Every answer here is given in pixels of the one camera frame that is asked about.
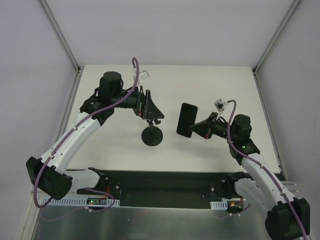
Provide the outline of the light blue smartphone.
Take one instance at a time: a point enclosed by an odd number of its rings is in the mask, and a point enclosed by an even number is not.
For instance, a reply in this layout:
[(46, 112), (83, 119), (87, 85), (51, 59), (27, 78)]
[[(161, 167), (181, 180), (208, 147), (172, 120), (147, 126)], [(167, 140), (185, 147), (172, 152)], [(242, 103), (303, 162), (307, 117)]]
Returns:
[(182, 103), (176, 128), (176, 133), (180, 136), (191, 138), (192, 131), (189, 127), (195, 124), (198, 107), (189, 103)]

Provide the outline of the aluminium left table rail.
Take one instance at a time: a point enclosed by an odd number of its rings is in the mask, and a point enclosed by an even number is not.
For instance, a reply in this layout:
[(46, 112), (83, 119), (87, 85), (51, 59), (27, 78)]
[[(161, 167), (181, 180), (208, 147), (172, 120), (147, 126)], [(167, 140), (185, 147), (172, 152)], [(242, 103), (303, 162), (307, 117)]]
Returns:
[[(68, 121), (70, 119), (71, 111), (75, 101), (76, 93), (80, 84), (80, 80), (83, 74), (84, 66), (80, 66), (76, 71), (74, 80), (72, 81), (70, 89), (67, 91), (67, 99), (63, 105), (63, 112), (59, 121), (58, 129), (55, 134), (55, 141), (63, 134), (63, 131), (67, 129)], [(37, 215), (39, 209), (36, 208), (33, 200), (34, 188), (30, 193), (27, 208), (22, 218), (22, 224), (19, 227), (17, 240), (30, 240), (33, 235), (34, 228), (36, 226)]]

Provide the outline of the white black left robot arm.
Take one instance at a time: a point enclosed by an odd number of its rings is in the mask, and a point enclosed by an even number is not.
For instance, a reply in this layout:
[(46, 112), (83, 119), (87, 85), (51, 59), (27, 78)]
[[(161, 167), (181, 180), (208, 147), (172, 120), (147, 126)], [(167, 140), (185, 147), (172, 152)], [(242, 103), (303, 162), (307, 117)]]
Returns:
[(148, 127), (141, 133), (142, 142), (150, 147), (159, 145), (163, 133), (157, 125), (165, 116), (154, 104), (150, 90), (143, 90), (140, 85), (149, 76), (147, 71), (141, 71), (135, 76), (133, 86), (124, 89), (120, 73), (105, 72), (69, 129), (41, 157), (27, 160), (26, 168), (34, 189), (42, 190), (54, 200), (62, 199), (72, 188), (89, 188), (96, 195), (102, 194), (106, 183), (96, 170), (89, 168), (70, 175), (66, 170), (85, 141), (114, 114), (116, 108), (131, 109), (137, 117), (147, 121)]

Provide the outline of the shiny metal front panel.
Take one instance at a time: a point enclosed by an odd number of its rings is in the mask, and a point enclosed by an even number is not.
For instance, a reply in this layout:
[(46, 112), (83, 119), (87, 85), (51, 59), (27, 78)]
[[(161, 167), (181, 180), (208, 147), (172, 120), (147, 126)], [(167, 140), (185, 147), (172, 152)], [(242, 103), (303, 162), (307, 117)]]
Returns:
[(251, 207), (223, 210), (113, 206), (39, 209), (31, 240), (267, 240), (265, 222)]

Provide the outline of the aluminium right frame post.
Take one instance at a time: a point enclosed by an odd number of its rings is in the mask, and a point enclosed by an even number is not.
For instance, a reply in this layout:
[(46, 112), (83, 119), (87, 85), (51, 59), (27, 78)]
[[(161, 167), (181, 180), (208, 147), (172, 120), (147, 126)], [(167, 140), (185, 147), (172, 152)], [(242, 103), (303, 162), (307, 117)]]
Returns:
[(297, 11), (300, 4), (303, 2), (303, 0), (293, 0), (288, 9), (286, 10), (284, 16), (282, 17), (281, 21), (279, 22), (277, 28), (275, 29), (273, 35), (271, 36), (270, 40), (268, 41), (266, 47), (264, 48), (260, 58), (258, 59), (255, 66), (252, 68), (252, 73), (254, 76), (256, 76), (267, 60), (269, 54), (271, 53), (272, 49), (276, 46), (277, 41), (280, 39), (281, 34), (289, 24), (290, 20), (292, 19), (293, 15)]

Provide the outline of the aluminium table rail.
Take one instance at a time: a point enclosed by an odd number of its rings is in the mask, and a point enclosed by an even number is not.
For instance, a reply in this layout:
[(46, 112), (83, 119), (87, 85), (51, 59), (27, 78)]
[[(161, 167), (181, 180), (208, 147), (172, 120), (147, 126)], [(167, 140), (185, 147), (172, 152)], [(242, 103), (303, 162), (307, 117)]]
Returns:
[[(63, 105), (63, 112), (59, 121), (58, 129), (55, 134), (55, 141), (63, 134), (63, 131), (67, 129), (68, 121), (70, 119), (71, 111), (75, 101), (76, 93), (80, 84), (80, 80), (83, 74), (84, 66), (80, 66), (76, 71), (74, 80), (72, 81), (70, 89), (67, 91), (67, 99)], [(27, 208), (22, 218), (22, 224), (19, 227), (17, 240), (30, 240), (33, 235), (34, 228), (36, 226), (37, 215), (39, 209), (36, 208), (33, 200), (34, 188), (30, 193)]]
[(264, 99), (264, 96), (263, 96), (263, 92), (262, 92), (262, 90), (260, 88), (259, 81), (258, 81), (258, 78), (257, 78), (257, 73), (253, 71), (252, 75), (253, 75), (253, 79), (254, 79), (254, 82), (255, 82), (255, 85), (256, 85), (256, 89), (257, 89), (257, 92), (258, 92), (258, 95), (259, 95), (259, 98), (260, 98), (260, 102), (261, 102), (261, 105), (262, 105), (264, 117), (265, 117), (267, 128), (268, 128), (268, 131), (269, 131), (269, 135), (270, 135), (270, 139), (271, 139), (271, 142), (272, 142), (273, 150), (274, 150), (274, 153), (275, 153), (275, 156), (276, 156), (278, 168), (279, 168), (280, 173), (282, 174), (284, 180), (287, 181), (288, 179), (287, 179), (285, 170), (283, 168), (283, 163), (282, 163), (281, 158), (280, 158), (279, 150), (278, 150), (278, 147), (277, 147), (277, 144), (276, 144), (274, 132), (272, 130), (272, 126), (271, 126), (271, 122), (270, 122), (267, 106), (266, 106), (266, 103), (265, 103), (265, 99)]

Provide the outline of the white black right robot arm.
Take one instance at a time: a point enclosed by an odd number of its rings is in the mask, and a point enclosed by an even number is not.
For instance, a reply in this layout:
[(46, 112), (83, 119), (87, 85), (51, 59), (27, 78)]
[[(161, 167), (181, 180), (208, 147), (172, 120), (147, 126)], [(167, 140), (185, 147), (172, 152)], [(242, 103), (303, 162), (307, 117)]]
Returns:
[(244, 197), (264, 219), (265, 229), (273, 240), (306, 240), (310, 234), (310, 205), (296, 197), (270, 171), (251, 139), (251, 119), (238, 114), (229, 123), (218, 119), (213, 112), (209, 117), (188, 127), (191, 132), (208, 140), (213, 135), (227, 140), (229, 152), (250, 175), (235, 172), (227, 176), (217, 194), (226, 199)]

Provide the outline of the aluminium frame post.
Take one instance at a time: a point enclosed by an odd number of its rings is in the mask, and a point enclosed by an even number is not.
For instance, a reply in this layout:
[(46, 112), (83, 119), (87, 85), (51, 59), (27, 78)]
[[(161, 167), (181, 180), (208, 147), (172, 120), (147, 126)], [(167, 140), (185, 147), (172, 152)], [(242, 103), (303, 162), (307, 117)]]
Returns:
[(65, 38), (59, 23), (56, 19), (56, 17), (54, 16), (54, 13), (48, 3), (47, 0), (38, 0), (37, 1), (40, 8), (42, 9), (45, 17), (48, 20), (48, 23), (50, 24), (59, 44), (61, 45), (65, 55), (67, 56), (70, 64), (72, 65), (73, 69), (75, 70), (76, 73), (79, 73), (81, 70), (81, 66), (79, 65), (78, 61), (76, 60), (68, 42), (67, 39)]
[(290, 20), (292, 19), (293, 15), (297, 11), (300, 4), (303, 2), (303, 0), (293, 0), (288, 9), (286, 10), (284, 16), (282, 17), (281, 21), (279, 22), (277, 28), (275, 29), (273, 35), (271, 36), (270, 40), (268, 41), (266, 47), (264, 48), (260, 58), (258, 59), (255, 66), (252, 68), (252, 73), (254, 76), (256, 76), (267, 60), (269, 54), (271, 53), (272, 49), (276, 46), (277, 41), (280, 39), (281, 34), (289, 24)]

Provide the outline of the black phone stand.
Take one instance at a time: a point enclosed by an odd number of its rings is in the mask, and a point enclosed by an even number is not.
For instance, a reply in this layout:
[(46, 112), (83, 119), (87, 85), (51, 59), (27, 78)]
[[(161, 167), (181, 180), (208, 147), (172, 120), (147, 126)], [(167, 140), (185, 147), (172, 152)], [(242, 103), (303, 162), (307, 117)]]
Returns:
[(158, 119), (147, 119), (148, 127), (146, 127), (141, 133), (142, 142), (149, 146), (155, 147), (159, 145), (163, 140), (163, 132), (156, 125), (161, 123)]

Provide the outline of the aluminium left frame post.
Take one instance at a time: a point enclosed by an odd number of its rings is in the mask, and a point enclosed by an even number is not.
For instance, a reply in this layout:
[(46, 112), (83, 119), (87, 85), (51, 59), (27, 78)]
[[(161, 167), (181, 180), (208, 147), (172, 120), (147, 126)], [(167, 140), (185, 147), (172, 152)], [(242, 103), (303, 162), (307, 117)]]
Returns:
[(67, 56), (70, 64), (72, 65), (73, 69), (75, 70), (76, 73), (79, 73), (81, 70), (81, 66), (79, 65), (78, 61), (76, 60), (68, 42), (67, 39), (65, 38), (59, 23), (56, 19), (56, 17), (54, 16), (54, 13), (48, 3), (47, 0), (38, 0), (37, 1), (40, 8), (42, 9), (45, 17), (48, 20), (48, 23), (50, 24), (59, 44), (61, 45), (65, 55)]

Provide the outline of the aluminium right table rail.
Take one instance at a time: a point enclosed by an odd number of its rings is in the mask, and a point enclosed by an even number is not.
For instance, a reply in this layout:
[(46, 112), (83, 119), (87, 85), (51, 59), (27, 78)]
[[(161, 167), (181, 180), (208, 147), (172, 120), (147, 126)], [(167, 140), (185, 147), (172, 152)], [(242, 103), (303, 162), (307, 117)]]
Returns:
[(253, 79), (254, 79), (254, 82), (255, 82), (255, 85), (256, 85), (256, 89), (257, 89), (257, 92), (258, 92), (258, 95), (259, 95), (259, 98), (260, 98), (260, 102), (261, 102), (261, 105), (262, 105), (264, 117), (265, 117), (267, 128), (268, 128), (268, 131), (269, 131), (269, 135), (270, 135), (270, 139), (271, 139), (271, 142), (272, 142), (273, 150), (274, 150), (274, 153), (275, 153), (275, 156), (276, 156), (278, 168), (279, 168), (280, 173), (282, 174), (284, 180), (287, 181), (288, 179), (287, 179), (285, 170), (283, 168), (283, 163), (282, 163), (281, 158), (280, 158), (279, 150), (278, 150), (278, 147), (277, 147), (277, 144), (276, 144), (274, 132), (272, 130), (272, 126), (271, 126), (271, 122), (270, 122), (267, 106), (266, 106), (266, 103), (265, 103), (265, 99), (264, 99), (264, 96), (263, 96), (263, 92), (262, 92), (262, 90), (260, 88), (259, 81), (258, 81), (258, 78), (257, 78), (257, 73), (253, 71), (252, 75), (253, 75)]

